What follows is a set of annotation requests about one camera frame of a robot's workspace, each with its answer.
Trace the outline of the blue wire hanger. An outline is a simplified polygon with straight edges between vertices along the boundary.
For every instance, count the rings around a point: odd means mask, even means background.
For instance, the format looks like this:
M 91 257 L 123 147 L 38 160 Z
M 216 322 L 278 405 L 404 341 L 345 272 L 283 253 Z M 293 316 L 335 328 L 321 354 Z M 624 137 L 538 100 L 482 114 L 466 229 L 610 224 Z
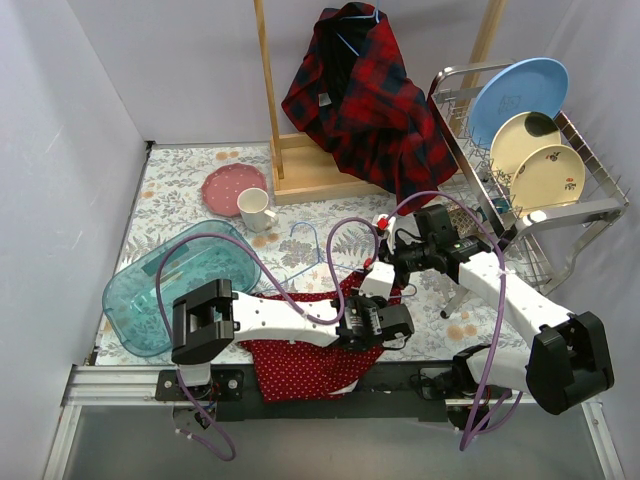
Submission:
M 359 56 L 359 47 L 363 44 L 368 32 L 379 24 L 380 2 L 376 1 L 370 14 L 341 17 L 334 28 L 338 39 L 354 55 Z
M 281 239 L 279 250 L 283 257 L 277 267 L 287 274 L 279 284 L 290 293 L 321 293 L 335 290 L 325 251 L 316 227 L 306 221 L 294 223 L 288 237 Z

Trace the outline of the red polka dot cloth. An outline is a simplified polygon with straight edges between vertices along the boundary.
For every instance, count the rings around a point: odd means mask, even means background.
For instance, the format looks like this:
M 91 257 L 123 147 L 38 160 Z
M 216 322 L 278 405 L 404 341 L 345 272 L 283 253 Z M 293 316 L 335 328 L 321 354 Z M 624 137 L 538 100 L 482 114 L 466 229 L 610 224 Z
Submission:
M 364 352 L 280 340 L 241 342 L 252 356 L 263 401 L 329 400 L 355 389 L 383 354 L 381 346 Z

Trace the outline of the red plaid skirt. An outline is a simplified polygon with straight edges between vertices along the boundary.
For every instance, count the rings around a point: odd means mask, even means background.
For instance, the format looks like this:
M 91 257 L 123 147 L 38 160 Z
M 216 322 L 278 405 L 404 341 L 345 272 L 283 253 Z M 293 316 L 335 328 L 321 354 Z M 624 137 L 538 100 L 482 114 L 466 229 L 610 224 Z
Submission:
M 281 106 L 291 123 L 330 153 L 338 169 L 395 195 L 406 216 L 457 170 L 422 89 L 407 76 L 387 16 L 354 55 L 334 28 L 372 5 L 326 8 Z

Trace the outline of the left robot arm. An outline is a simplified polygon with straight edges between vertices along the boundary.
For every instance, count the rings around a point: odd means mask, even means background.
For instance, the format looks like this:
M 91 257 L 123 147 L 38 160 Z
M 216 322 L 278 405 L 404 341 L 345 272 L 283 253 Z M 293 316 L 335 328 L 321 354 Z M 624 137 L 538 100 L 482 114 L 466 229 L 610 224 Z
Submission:
M 366 351 L 415 332 L 408 308 L 381 297 L 290 304 L 234 291 L 228 279 L 213 280 L 174 300 L 172 326 L 171 360 L 181 372 L 178 387 L 193 400 L 211 392 L 213 377 L 206 368 L 232 343 L 293 341 Z

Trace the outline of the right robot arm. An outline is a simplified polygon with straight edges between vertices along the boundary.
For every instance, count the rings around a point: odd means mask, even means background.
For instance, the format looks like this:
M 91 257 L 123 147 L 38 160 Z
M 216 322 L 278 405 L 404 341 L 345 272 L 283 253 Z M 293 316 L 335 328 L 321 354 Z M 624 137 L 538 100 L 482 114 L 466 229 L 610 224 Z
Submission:
M 396 233 L 392 219 L 374 223 L 383 237 L 380 260 L 393 266 L 396 282 L 435 270 L 503 313 L 526 341 L 528 353 L 478 345 L 456 354 L 442 388 L 475 397 L 488 385 L 531 395 L 546 412 L 559 415 L 610 389 L 614 372 L 603 322 L 593 313 L 575 314 L 541 295 L 501 267 L 497 255 L 476 236 L 462 238 L 447 209 L 433 205 L 415 213 L 419 230 L 411 243 Z

